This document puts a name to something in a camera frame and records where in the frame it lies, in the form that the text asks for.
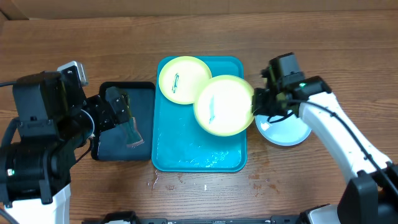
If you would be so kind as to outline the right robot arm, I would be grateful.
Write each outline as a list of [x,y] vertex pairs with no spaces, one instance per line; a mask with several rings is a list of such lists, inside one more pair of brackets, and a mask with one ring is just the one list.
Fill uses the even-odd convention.
[[319,76],[305,77],[294,53],[269,61],[265,87],[252,98],[257,128],[270,142],[294,146],[314,133],[343,174],[340,202],[271,223],[397,223],[397,164],[373,146],[348,118]]

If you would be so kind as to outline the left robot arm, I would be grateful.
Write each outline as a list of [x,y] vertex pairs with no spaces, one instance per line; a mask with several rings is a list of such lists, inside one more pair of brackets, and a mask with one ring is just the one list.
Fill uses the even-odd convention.
[[129,97],[119,88],[87,97],[72,69],[11,83],[17,117],[1,141],[1,216],[9,223],[68,223],[75,150],[100,134],[132,128]]

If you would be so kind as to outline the yellow-green plate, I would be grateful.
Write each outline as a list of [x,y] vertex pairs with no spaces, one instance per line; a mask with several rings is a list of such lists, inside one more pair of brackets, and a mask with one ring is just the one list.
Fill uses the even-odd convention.
[[167,62],[159,73],[159,88],[171,102],[194,103],[200,87],[212,78],[208,65],[199,58],[181,56]]
[[253,121],[254,88],[243,78],[219,75],[201,86],[193,104],[195,119],[208,133],[233,136]]

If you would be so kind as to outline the light blue plate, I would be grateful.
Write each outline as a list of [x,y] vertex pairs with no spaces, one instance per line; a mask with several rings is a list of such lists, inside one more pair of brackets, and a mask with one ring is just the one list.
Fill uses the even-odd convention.
[[306,140],[312,132],[292,110],[286,116],[255,116],[255,124],[261,135],[278,146],[295,146]]

